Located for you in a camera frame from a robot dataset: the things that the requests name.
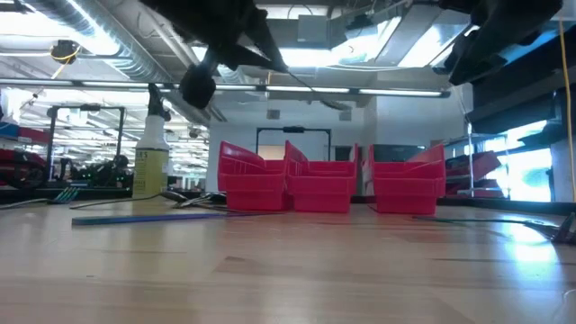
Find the ceiling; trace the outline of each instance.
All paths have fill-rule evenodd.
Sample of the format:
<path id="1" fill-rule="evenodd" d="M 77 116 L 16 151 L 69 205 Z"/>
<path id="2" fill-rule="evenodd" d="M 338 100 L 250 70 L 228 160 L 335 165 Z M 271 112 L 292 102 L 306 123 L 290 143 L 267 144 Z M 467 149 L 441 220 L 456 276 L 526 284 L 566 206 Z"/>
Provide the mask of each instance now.
<path id="1" fill-rule="evenodd" d="M 12 1 L 0 0 L 9 5 Z M 205 48 L 200 43 L 183 44 L 163 17 L 145 9 L 136 0 L 21 0 L 34 12 L 0 13 L 0 77 L 50 78 L 62 68 L 50 57 L 50 47 L 58 40 L 73 40 L 81 47 L 78 60 L 65 66 L 57 79 L 105 81 L 178 82 L 191 63 L 202 59 Z M 438 76 L 431 67 L 442 64 L 456 36 L 468 32 L 469 17 L 441 11 L 429 4 L 398 4 L 398 0 L 256 0 L 268 11 L 268 25 L 291 71 L 311 86 L 369 88 L 405 88 L 445 90 L 446 76 Z M 374 27 L 346 34 L 355 16 L 368 14 Z M 81 23 L 72 18 L 79 17 Z M 302 29 L 306 19 L 322 19 L 328 32 L 315 34 Z M 219 69 L 218 83 L 292 85 L 298 82 L 287 75 L 271 74 L 255 67 L 242 67 L 237 74 Z M 8 90 L 13 108 L 18 111 L 37 88 Z M 310 94 L 218 92 L 207 111 L 200 112 L 171 94 L 165 100 L 173 112 L 166 124 L 169 140 L 183 163 L 189 158 L 179 150 L 178 142 L 199 152 L 207 151 L 211 123 L 229 122 L 249 125 L 320 124 L 333 127 L 362 127 L 367 95 L 334 95 L 335 100 L 353 107 L 351 118 L 341 121 L 339 112 Z M 124 136 L 126 150 L 133 160 L 134 141 L 144 127 L 148 95 L 145 93 L 96 92 L 83 89 L 44 89 L 33 105 L 25 105 L 13 119 L 22 125 L 45 128 L 50 122 L 46 110 L 53 104 L 98 103 L 124 105 L 128 117 Z M 267 119 L 268 110 L 280 111 L 279 120 Z M 100 111 L 74 119 L 58 118 L 60 126 L 114 128 L 117 112 Z M 201 128 L 201 139 L 188 139 L 190 127 Z M 98 140 L 113 140 L 115 134 L 102 130 L 58 130 L 60 154 L 81 161 L 105 156 L 108 147 Z M 91 141 L 72 141 L 91 139 Z M 198 166 L 207 164 L 207 153 L 194 155 L 195 166 L 186 169 L 201 173 Z"/>

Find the yellow label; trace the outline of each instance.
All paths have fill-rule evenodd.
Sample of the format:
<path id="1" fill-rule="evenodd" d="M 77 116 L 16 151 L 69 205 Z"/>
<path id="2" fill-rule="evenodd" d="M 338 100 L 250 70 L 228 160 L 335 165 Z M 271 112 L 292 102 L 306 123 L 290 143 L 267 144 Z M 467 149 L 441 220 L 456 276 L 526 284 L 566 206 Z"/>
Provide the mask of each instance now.
<path id="1" fill-rule="evenodd" d="M 159 194 L 168 186 L 168 151 L 136 148 L 133 195 Z"/>

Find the red plastic bin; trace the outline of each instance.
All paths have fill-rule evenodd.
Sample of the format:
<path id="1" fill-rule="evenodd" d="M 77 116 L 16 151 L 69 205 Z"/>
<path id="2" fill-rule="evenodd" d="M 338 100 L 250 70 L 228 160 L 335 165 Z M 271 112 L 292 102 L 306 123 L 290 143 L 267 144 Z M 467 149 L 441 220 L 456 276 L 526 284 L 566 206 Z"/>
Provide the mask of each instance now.
<path id="1" fill-rule="evenodd" d="M 234 210 L 285 211 L 291 207 L 286 159 L 264 160 L 226 141 L 220 144 L 218 189 L 226 192 L 228 207 Z"/>
<path id="2" fill-rule="evenodd" d="M 343 212 L 350 210 L 356 193 L 357 146 L 349 162 L 308 161 L 290 141 L 284 158 L 288 160 L 288 192 L 298 212 Z"/>
<path id="3" fill-rule="evenodd" d="M 370 147 L 368 186 L 373 187 L 376 210 L 380 213 L 434 215 L 437 198 L 446 194 L 444 146 L 424 151 L 408 162 L 374 161 Z"/>

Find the table surface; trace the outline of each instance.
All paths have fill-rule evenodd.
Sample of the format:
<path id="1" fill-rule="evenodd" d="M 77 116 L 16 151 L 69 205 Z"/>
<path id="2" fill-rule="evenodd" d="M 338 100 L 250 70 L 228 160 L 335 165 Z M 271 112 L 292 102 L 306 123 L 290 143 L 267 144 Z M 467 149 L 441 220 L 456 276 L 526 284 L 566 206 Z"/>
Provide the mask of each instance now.
<path id="1" fill-rule="evenodd" d="M 576 247 L 521 225 L 426 222 L 364 205 L 349 215 L 70 225 L 169 206 L 0 211 L 0 323 L 576 322 Z"/>

